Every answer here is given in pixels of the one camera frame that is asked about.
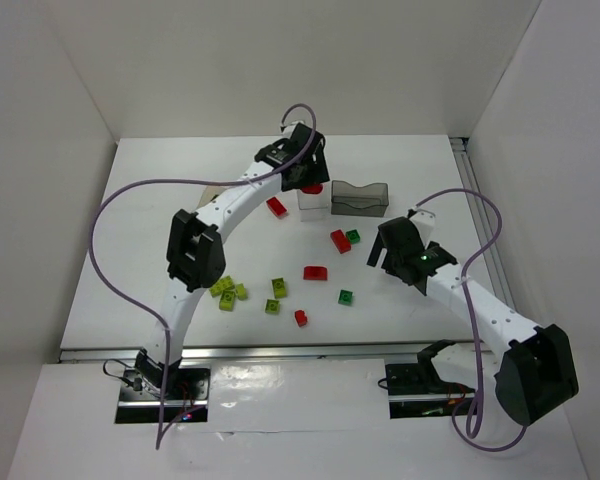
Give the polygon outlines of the red round lego piece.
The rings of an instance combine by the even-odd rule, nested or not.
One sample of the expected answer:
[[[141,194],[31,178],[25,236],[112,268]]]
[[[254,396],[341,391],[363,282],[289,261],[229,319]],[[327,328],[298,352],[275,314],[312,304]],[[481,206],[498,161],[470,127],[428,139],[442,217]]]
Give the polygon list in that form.
[[[307,195],[320,195],[324,189],[322,184],[315,184],[311,186],[306,186],[301,189],[304,194]]]

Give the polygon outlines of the red arched lego brick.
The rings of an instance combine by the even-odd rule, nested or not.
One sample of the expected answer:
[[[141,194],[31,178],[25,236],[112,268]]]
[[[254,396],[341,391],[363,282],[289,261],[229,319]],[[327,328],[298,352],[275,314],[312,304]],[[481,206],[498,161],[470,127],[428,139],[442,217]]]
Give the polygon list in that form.
[[[305,266],[303,269],[303,279],[306,281],[327,281],[328,269],[324,266]]]

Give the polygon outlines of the red long lego brick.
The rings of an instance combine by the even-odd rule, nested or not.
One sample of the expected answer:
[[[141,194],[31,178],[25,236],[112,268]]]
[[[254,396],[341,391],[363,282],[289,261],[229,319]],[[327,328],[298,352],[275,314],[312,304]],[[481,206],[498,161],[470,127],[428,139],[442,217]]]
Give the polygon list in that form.
[[[288,215],[287,208],[276,197],[269,198],[266,201],[266,205],[271,213],[278,219],[282,219]]]

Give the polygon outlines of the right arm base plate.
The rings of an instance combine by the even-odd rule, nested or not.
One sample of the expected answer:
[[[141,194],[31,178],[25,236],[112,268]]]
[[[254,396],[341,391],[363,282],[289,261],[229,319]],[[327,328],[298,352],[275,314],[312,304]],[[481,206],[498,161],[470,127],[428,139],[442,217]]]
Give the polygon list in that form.
[[[377,386],[388,394],[391,419],[451,416],[457,406],[461,415],[466,414],[475,390],[443,380],[433,363],[456,346],[440,340],[418,352],[411,362],[385,365],[385,376]]]

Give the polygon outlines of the small red lego piece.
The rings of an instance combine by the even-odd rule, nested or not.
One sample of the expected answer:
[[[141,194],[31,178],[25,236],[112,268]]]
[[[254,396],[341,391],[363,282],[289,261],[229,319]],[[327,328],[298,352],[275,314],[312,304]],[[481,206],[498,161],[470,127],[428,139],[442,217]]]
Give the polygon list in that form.
[[[296,310],[294,312],[294,319],[300,328],[308,325],[308,316],[304,310]]]

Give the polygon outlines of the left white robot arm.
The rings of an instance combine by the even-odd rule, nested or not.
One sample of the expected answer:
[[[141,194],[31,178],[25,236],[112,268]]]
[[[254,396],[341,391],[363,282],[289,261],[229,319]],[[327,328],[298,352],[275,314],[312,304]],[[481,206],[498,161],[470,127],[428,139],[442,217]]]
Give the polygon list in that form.
[[[167,244],[169,282],[154,332],[140,349],[136,370],[157,393],[177,382],[184,339],[202,295],[224,275],[224,243],[259,205],[280,192],[329,180],[324,136],[296,122],[261,148],[240,179],[193,212],[172,218]]]

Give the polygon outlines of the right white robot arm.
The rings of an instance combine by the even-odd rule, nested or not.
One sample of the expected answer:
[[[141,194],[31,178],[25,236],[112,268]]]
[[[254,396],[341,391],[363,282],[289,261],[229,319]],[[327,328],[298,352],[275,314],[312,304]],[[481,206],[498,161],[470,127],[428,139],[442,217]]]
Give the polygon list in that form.
[[[421,294],[470,323],[494,353],[495,396],[517,424],[528,427],[579,392],[569,338],[516,313],[462,272],[456,258],[430,236],[435,217],[412,212],[378,226],[369,266],[380,265]]]

